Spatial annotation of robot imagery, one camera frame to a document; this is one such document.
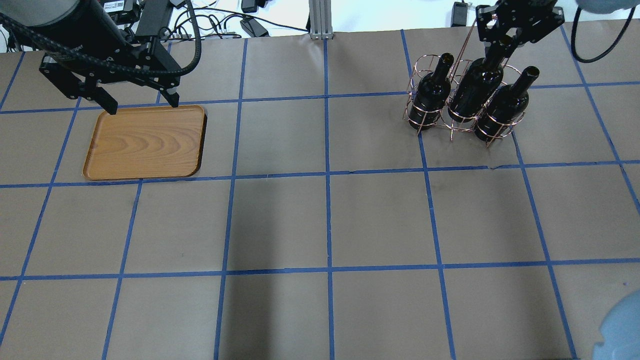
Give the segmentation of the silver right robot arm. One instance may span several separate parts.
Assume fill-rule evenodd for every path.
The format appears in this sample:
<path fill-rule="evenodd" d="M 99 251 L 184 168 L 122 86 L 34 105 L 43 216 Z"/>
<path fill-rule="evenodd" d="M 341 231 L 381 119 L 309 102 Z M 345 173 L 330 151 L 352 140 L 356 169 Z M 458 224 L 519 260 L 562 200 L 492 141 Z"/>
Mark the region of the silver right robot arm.
<path fill-rule="evenodd" d="M 487 50 L 493 50 L 493 41 L 504 38 L 510 43 L 502 45 L 506 57 L 510 57 L 516 48 L 526 43 L 537 43 L 553 30 L 565 23 L 565 15 L 555 0 L 496 0 L 491 5 L 478 5 L 475 8 L 478 38 Z M 637 0 L 577 0 L 571 24 L 569 49 L 571 56 L 579 63 L 591 64 L 610 54 L 626 33 Z M 624 25 L 613 42 L 598 55 L 584 58 L 576 49 L 578 22 L 586 11 L 593 14 L 611 14 L 618 10 L 629 10 Z M 594 360 L 637 360 L 639 358 L 639 292 L 634 291 L 622 298 L 603 318 L 599 333 L 601 342 L 595 342 L 592 350 Z"/>

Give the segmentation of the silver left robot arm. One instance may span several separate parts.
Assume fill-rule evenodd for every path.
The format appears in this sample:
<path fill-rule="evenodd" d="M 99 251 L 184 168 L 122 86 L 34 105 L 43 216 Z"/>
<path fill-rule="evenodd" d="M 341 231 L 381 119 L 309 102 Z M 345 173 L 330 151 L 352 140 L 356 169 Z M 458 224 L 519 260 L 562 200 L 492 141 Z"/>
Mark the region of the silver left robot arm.
<path fill-rule="evenodd" d="M 45 51 L 39 72 L 70 100 L 84 98 L 116 114 L 104 84 L 130 82 L 159 91 L 176 108 L 180 66 L 161 45 L 169 0 L 147 0 L 136 30 L 120 29 L 98 0 L 3 0 L 1 23 Z"/>

